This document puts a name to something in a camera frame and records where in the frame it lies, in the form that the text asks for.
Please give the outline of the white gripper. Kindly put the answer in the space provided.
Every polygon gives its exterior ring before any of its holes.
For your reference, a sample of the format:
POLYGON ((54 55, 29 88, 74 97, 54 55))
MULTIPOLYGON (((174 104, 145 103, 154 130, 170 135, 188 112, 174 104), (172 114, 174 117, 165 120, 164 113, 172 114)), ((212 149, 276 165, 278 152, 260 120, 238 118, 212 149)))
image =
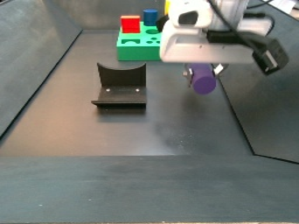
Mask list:
MULTIPOLYGON (((160 59, 162 62, 222 63, 213 66, 220 73, 228 64, 250 63, 252 49, 242 45, 212 44, 209 31, 230 32, 220 21, 213 7, 237 32, 253 32, 265 36, 272 21, 265 17, 245 16, 248 0, 170 0, 168 15, 161 26, 160 59)), ((192 70, 182 73, 188 86, 192 85, 192 70)))

